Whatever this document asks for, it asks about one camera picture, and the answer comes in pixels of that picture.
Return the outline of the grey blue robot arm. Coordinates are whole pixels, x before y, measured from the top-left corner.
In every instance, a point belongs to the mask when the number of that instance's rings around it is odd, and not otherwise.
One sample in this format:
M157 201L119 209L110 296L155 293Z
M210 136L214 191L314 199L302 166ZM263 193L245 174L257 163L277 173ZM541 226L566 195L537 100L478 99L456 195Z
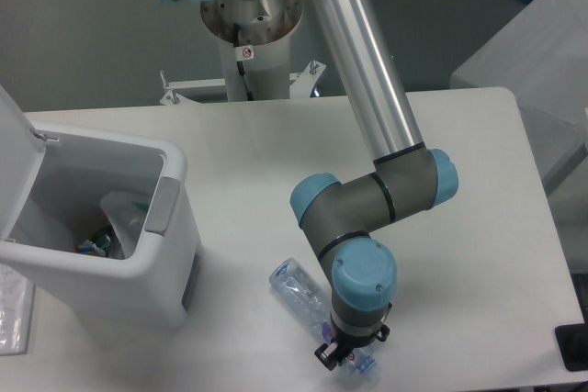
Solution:
M178 2L181 0L163 0ZM309 2L318 17L374 171L348 183L315 174L290 204L332 289L327 368L385 341L397 283L390 250L371 233L436 207L458 191L448 155L428 149L369 0L188 0L220 47L231 101L291 97L289 37Z

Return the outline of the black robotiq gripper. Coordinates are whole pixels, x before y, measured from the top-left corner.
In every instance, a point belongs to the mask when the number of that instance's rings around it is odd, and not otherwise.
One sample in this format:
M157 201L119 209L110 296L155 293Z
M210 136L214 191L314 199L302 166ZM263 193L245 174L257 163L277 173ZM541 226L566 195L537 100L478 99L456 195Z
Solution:
M339 326L333 322L332 328L332 342L324 343L314 352L328 370L334 370L356 348L369 346L374 341L385 342L390 335L390 328L383 322L373 327Z

